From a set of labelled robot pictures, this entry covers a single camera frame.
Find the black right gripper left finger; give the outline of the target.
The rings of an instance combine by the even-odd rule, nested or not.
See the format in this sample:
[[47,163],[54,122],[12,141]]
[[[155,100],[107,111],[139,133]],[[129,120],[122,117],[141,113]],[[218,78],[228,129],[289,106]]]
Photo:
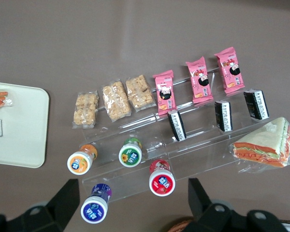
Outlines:
[[62,232],[80,204],[79,181],[69,179],[46,204],[7,221],[0,214],[0,232]]

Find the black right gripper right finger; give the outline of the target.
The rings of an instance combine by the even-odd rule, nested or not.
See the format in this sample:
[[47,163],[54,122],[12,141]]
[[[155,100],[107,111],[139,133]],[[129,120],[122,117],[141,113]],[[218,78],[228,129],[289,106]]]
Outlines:
[[242,216],[222,203],[213,203],[197,178],[188,180],[188,203],[194,220],[185,232],[286,232],[272,213],[251,210]]

